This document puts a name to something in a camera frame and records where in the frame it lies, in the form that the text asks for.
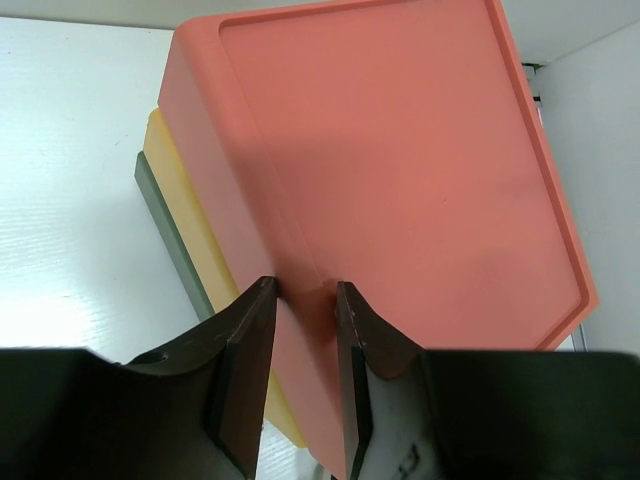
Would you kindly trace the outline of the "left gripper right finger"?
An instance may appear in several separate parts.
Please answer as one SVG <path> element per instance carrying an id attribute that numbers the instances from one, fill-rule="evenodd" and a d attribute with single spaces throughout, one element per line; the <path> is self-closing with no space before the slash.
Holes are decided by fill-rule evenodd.
<path id="1" fill-rule="evenodd" d="M 635 479 L 639 359 L 426 349 L 336 296 L 350 479 Z"/>

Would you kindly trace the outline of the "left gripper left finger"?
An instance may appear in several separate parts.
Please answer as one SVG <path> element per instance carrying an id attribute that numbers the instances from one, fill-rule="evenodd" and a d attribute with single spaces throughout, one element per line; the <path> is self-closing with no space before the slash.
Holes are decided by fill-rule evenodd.
<path id="1" fill-rule="evenodd" d="M 278 285 L 121 364 L 80 348 L 1 352 L 5 479 L 251 479 Z"/>

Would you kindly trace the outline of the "three-drawer organizer box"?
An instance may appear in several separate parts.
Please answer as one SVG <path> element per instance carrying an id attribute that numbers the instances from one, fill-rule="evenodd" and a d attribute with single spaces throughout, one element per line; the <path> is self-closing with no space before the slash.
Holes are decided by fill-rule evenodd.
<path id="1" fill-rule="evenodd" d="M 497 1 L 190 19 L 143 151 L 215 310 L 279 280 L 266 414 L 338 478 L 338 282 L 436 348 L 552 350 L 597 306 Z"/>

